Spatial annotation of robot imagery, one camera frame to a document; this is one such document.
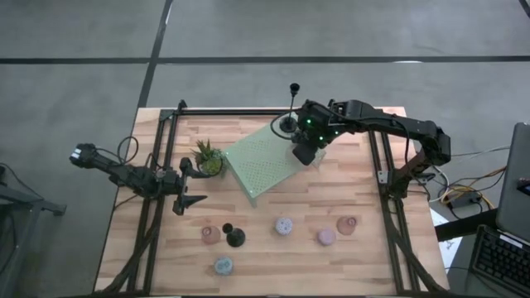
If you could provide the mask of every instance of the small toy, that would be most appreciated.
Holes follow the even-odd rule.
[[[220,257],[217,259],[217,261],[215,261],[214,268],[217,274],[227,276],[232,273],[232,270],[234,269],[234,263],[229,257]]]
[[[335,242],[337,235],[330,228],[325,228],[318,233],[318,241],[324,246],[329,246]]]
[[[337,220],[337,230],[339,233],[349,236],[354,233],[355,226],[357,225],[357,219],[352,216],[343,216]]]
[[[216,227],[204,227],[200,231],[202,242],[205,244],[216,244],[221,239],[221,232]]]
[[[292,231],[292,220],[288,218],[279,218],[276,220],[276,232],[282,236],[287,236]]]

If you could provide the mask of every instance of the keyboard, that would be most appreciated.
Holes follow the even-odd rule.
[[[492,228],[479,227],[470,271],[530,296],[530,247]]]

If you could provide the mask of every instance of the green 3d-printed platform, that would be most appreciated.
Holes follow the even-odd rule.
[[[281,120],[274,123],[275,131],[288,137],[279,127]],[[295,145],[276,136],[267,124],[224,150],[229,169],[254,208],[258,206],[259,195],[306,168],[292,154]],[[325,151],[317,151],[311,165],[318,167],[324,155]]]

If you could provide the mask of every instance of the metal stand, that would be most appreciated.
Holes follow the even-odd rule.
[[[0,276],[0,297],[14,297],[13,292],[41,211],[47,210],[51,211],[55,216],[61,216],[65,213],[66,205],[54,204],[36,196],[10,189],[5,185],[0,185],[0,199],[12,202],[6,206],[6,208],[12,208],[8,212],[13,212],[14,209],[24,209],[29,212],[22,233],[17,233],[17,243],[13,244],[15,246],[13,253],[6,260],[5,272]]]

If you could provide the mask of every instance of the small plant pot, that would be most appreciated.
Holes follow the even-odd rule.
[[[197,165],[199,170],[205,174],[208,175],[218,175],[223,171],[223,159],[220,158],[213,158],[208,161],[203,161],[199,165]]]

